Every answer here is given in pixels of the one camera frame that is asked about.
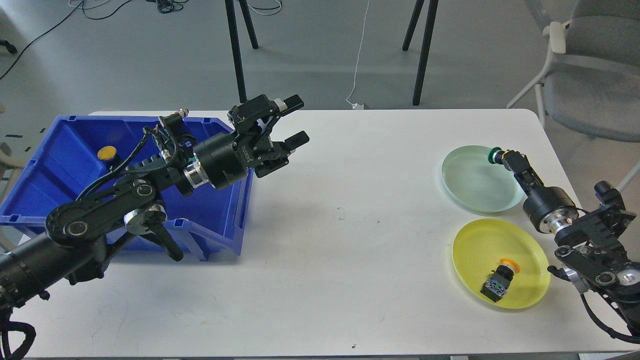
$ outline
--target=glass plate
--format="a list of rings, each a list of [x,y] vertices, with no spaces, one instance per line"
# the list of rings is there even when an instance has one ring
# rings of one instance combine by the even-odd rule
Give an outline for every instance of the glass plate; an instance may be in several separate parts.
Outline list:
[[[487,160],[490,148],[458,147],[442,162],[442,180],[449,195],[462,206],[484,214],[516,206],[524,192],[513,174]]]

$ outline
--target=floor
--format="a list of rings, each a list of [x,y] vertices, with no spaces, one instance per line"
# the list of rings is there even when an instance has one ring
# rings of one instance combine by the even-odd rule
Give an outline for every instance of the floor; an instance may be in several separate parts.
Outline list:
[[[100,2],[86,0],[86,6]],[[123,2],[112,0],[86,14],[106,16]],[[272,0],[249,3],[274,5]],[[350,101],[372,109],[415,108],[411,99],[426,6],[410,50],[400,50],[414,3],[284,0],[277,15],[252,15],[258,50],[250,47],[237,7],[248,97],[300,94],[307,110],[350,109],[345,98],[354,82],[366,12]],[[418,108],[503,108],[544,61],[546,44],[527,3],[535,1],[441,1]],[[568,19],[573,6],[571,0],[541,3],[553,20]],[[0,38],[21,51],[72,10],[62,0],[0,0]],[[0,50],[4,72],[16,56]],[[238,95],[224,4],[190,1],[182,11],[162,15],[155,4],[134,0],[104,20],[86,19],[76,10],[35,42],[0,80],[0,102],[6,107],[0,115],[0,135],[22,135],[3,141],[14,156],[24,159],[45,133],[40,131],[60,114],[229,109],[238,103]],[[533,94],[517,107],[534,110]],[[547,134],[586,209],[598,205],[593,196],[596,182],[606,179],[615,186],[640,160],[640,144],[589,138],[550,119]],[[640,211],[640,179],[623,196],[629,210]],[[637,238],[640,221],[621,237],[635,259],[640,258]]]

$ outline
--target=black robotic arm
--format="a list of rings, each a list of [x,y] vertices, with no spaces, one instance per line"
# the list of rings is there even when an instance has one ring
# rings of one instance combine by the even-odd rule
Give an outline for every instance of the black robotic arm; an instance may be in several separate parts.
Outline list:
[[[161,192],[176,186],[183,196],[210,183],[220,190],[244,179],[249,168],[258,177],[289,163],[295,149],[308,142],[304,131],[272,142],[271,129],[280,117],[303,106],[294,95],[284,101],[258,96],[229,111],[235,127],[230,134],[219,133],[200,143],[186,130],[187,110],[159,117],[155,129],[144,128],[144,136],[131,155],[79,194],[47,216],[46,232],[0,255],[0,332],[5,359],[22,359],[35,338],[35,330],[24,323],[9,321],[15,307],[36,295],[47,300],[47,288],[62,278],[71,285],[104,277],[109,261],[136,236],[162,246],[175,261],[183,253],[163,227],[165,203]],[[129,165],[149,137],[159,154]],[[100,190],[110,180],[115,184]],[[126,232],[113,244],[106,235],[121,227]],[[8,331],[21,331],[24,343],[13,353]]]
[[[626,210],[620,192],[600,181],[595,185],[600,207],[587,212],[576,208],[563,189],[546,187],[527,156],[518,151],[496,147],[488,160],[512,171],[527,195],[523,210],[536,230],[555,235],[554,255],[566,268],[547,270],[575,285],[591,319],[612,338],[640,343],[640,263],[629,260],[618,241],[636,214]],[[583,295],[589,290],[622,317],[631,336],[616,332],[595,316]]]

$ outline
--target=black table leg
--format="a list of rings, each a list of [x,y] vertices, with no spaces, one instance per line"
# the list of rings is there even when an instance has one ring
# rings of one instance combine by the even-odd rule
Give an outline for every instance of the black table leg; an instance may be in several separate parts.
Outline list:
[[[411,14],[411,21],[409,22],[409,28],[406,30],[406,35],[404,36],[404,43],[402,44],[403,51],[409,49],[411,37],[413,37],[413,32],[415,31],[415,25],[418,23],[418,17],[422,11],[422,5],[424,5],[424,0],[416,0],[413,13]]]
[[[238,28],[236,24],[236,11],[234,0],[225,0],[227,8],[227,22],[229,23],[229,37],[231,38],[231,51],[234,55],[234,67],[236,68],[236,81],[240,103],[246,102],[246,89],[244,88],[244,74],[242,71],[242,59],[240,58],[240,44],[238,42]]]
[[[251,21],[251,14],[249,13],[249,6],[246,4],[246,0],[240,1],[240,9],[242,10],[242,16],[244,17],[244,24],[246,30],[249,33],[249,40],[251,40],[251,47],[258,48],[258,40],[255,38],[255,30],[253,29],[253,22]]]
[[[424,27],[424,38],[422,39],[422,50],[420,51],[420,62],[418,64],[418,75],[415,78],[415,88],[413,89],[413,105],[420,104],[422,95],[422,84],[424,73],[427,70],[427,60],[429,58],[429,48],[431,47],[431,36],[433,35],[433,25],[436,22],[436,9],[438,0],[429,0],[429,10],[427,12],[427,23]]]

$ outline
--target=yellow object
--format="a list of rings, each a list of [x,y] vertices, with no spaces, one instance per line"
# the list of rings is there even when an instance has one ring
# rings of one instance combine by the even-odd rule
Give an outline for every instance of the yellow object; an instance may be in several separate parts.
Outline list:
[[[515,271],[516,274],[520,272],[520,266],[518,265],[518,263],[516,263],[515,261],[509,258],[500,259],[500,264],[509,265],[513,269],[513,271]]]
[[[509,222],[480,219],[460,229],[452,246],[453,265],[465,286],[483,301],[506,309],[537,303],[547,292],[550,274],[547,257],[536,240]],[[480,293],[499,259],[511,260],[520,273],[513,277],[502,300],[493,302]]]
[[[109,145],[98,150],[98,159],[102,161],[109,161],[116,157],[118,151],[115,147]]]

